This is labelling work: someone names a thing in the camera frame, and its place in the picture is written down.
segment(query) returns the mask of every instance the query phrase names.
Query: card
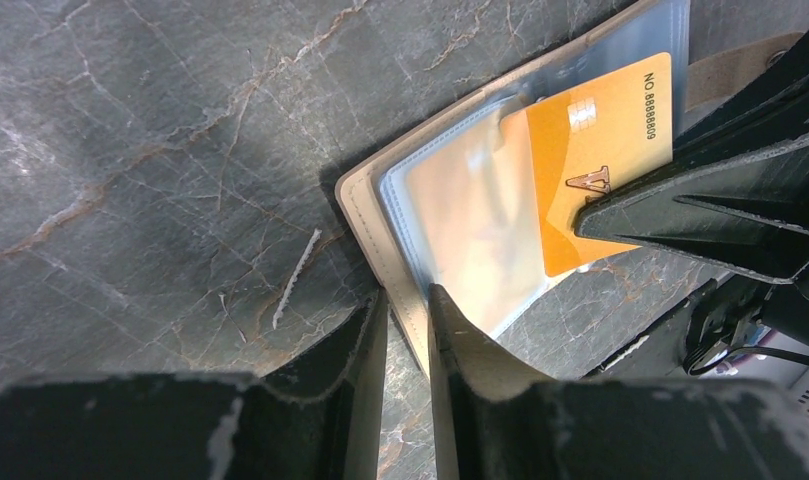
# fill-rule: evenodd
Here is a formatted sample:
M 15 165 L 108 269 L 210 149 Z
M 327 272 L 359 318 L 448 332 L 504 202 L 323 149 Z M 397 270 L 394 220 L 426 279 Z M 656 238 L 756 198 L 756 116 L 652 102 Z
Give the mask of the card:
M 530 137 L 549 277 L 636 248 L 576 237 L 590 201 L 672 160 L 672 67 L 660 53 L 509 115 Z

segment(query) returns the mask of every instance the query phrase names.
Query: leather strap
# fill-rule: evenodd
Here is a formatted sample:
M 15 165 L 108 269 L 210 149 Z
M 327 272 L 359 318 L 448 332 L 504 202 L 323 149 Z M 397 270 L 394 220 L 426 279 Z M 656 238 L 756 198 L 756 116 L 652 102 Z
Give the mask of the leather strap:
M 739 92 L 769 68 L 772 57 L 789 50 L 802 35 L 802 32 L 778 35 L 690 64 L 686 111 Z

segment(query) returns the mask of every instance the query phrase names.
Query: gray marble table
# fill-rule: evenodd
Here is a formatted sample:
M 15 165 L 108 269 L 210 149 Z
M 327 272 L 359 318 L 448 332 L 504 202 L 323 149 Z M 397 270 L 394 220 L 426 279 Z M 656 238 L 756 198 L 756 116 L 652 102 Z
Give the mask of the gray marble table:
M 337 178 L 630 3 L 0 0 L 0 389 L 282 365 L 374 285 Z M 808 26 L 809 0 L 694 0 L 691 56 Z M 715 273 L 602 261 L 500 341 L 577 377 Z M 434 478 L 428 386 L 394 324 L 387 364 L 379 477 Z

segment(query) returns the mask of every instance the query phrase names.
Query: white thread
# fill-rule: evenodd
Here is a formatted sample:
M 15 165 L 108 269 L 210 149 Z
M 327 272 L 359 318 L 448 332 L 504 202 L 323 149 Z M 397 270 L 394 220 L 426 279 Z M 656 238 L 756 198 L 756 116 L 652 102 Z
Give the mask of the white thread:
M 295 286 L 295 282 L 298 280 L 298 274 L 301 273 L 301 269 L 304 268 L 304 264 L 307 263 L 307 259 L 310 258 L 313 246 L 319 241 L 319 237 L 321 236 L 321 230 L 318 228 L 313 230 L 313 236 L 310 237 L 310 241 L 307 243 L 307 247 L 304 249 L 301 259 L 298 260 L 298 265 L 295 265 L 295 271 L 292 272 L 292 276 L 289 277 L 289 283 L 286 284 L 286 290 L 283 291 L 283 298 L 280 299 L 280 304 L 278 304 L 277 310 L 275 310 L 274 316 L 272 316 L 272 329 L 277 328 L 277 321 L 283 317 L 283 310 L 286 308 L 286 304 L 289 303 L 289 295 L 292 293 L 292 287 Z

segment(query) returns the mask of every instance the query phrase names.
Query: beige wallet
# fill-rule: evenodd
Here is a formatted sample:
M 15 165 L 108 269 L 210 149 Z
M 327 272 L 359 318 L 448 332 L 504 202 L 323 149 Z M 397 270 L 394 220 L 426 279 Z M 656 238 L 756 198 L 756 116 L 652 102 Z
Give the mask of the beige wallet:
M 336 185 L 336 197 L 375 276 L 387 290 L 395 313 L 416 359 L 428 374 L 428 311 L 419 286 L 396 241 L 377 191 L 378 175 L 430 142 L 437 135 L 497 96 L 524 95 L 520 79 L 538 71 L 543 65 L 561 61 L 583 52 L 609 32 L 624 25 L 654 6 L 657 0 L 640 0 L 572 42 L 511 71 L 472 92 L 434 115 L 346 173 Z M 689 66 L 687 75 L 687 110 L 723 99 L 742 89 L 767 68 L 778 52 L 788 50 L 801 37 L 791 33 L 722 52 Z M 552 279 L 553 287 L 565 275 Z M 476 324 L 487 334 L 496 325 Z

